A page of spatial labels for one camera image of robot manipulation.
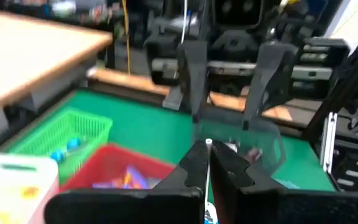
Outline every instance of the red basket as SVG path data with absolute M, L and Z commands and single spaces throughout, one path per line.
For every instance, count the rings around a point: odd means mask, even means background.
M 83 167 L 60 190 L 92 187 L 94 183 L 109 182 L 134 166 L 143 176 L 164 179 L 174 166 L 128 151 L 115 145 L 99 148 Z

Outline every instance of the white container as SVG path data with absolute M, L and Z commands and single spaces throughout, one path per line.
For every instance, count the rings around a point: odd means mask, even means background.
M 45 204 L 58 191 L 55 161 L 0 154 L 0 224 L 45 223 Z

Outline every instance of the blue ball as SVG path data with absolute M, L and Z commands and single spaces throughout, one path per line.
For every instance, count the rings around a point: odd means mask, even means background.
M 50 158 L 56 162 L 61 162 L 65 160 L 65 155 L 61 150 L 57 150 L 50 155 Z
M 81 145 L 81 140 L 79 138 L 72 138 L 67 143 L 67 151 L 78 148 L 80 145 Z

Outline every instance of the wooden tabletop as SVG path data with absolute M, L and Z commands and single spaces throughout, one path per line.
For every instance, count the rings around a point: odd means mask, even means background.
M 104 68 L 97 69 L 92 78 L 101 82 L 133 88 L 135 90 L 147 91 L 159 95 L 168 95 L 170 90 L 167 86 L 155 85 L 150 78 L 138 75 L 128 75 L 127 73 Z M 243 111 L 246 104 L 245 97 L 233 97 L 212 92 L 210 94 L 210 98 L 216 106 L 231 110 Z M 284 106 L 276 106 L 267 110 L 264 112 L 264 115 L 286 121 L 292 121 L 292 117 L 288 112 L 288 109 Z
M 112 35 L 0 12 L 0 108 L 112 42 Z

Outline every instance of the wooden board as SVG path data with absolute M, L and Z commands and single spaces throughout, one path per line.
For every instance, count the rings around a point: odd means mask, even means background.
M 128 75 L 126 73 L 118 72 L 115 70 L 99 68 L 92 76 L 92 78 L 101 82 L 125 86 L 136 90 L 156 93 L 159 95 L 167 95 L 169 93 L 169 87 L 155 85 L 153 81 L 147 77 Z M 246 103 L 246 98 L 244 97 L 233 97 L 214 92 L 210 94 L 210 97 L 215 105 L 232 110 L 243 111 Z M 265 111 L 264 115 L 292 121 L 290 113 L 283 106 L 276 106 L 270 110 L 267 110 Z
M 0 108 L 111 42 L 110 33 L 0 12 Z

